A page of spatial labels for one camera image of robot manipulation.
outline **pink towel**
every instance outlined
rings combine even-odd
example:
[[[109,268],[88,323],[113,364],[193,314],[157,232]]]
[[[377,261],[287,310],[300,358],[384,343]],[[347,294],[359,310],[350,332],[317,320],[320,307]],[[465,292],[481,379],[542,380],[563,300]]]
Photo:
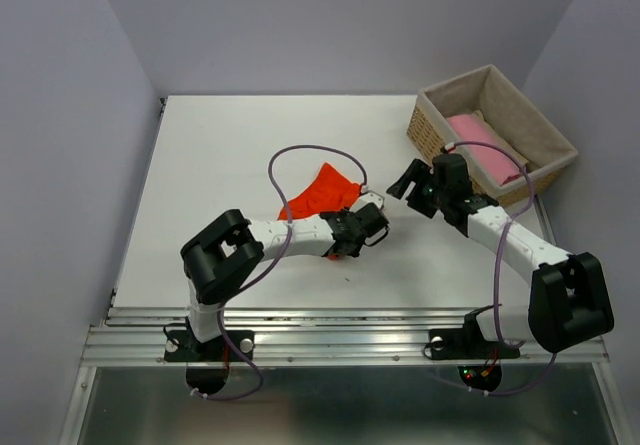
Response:
[[[462,140],[474,140],[500,146],[475,115],[456,115],[447,118],[451,127]],[[496,150],[469,145],[469,151],[499,185],[504,185],[520,176],[520,170],[506,156]]]

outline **storage bin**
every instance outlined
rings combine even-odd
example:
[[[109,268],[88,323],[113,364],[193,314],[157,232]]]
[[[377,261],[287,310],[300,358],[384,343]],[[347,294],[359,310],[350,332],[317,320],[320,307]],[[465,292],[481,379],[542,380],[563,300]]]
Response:
[[[578,156],[576,149],[544,115],[493,65],[422,89],[407,135],[431,164],[434,156],[460,137],[446,117],[481,110],[491,127],[529,160],[536,192],[545,190]],[[467,161],[474,190],[508,206],[529,196],[524,177],[499,185],[467,149],[456,148]]]

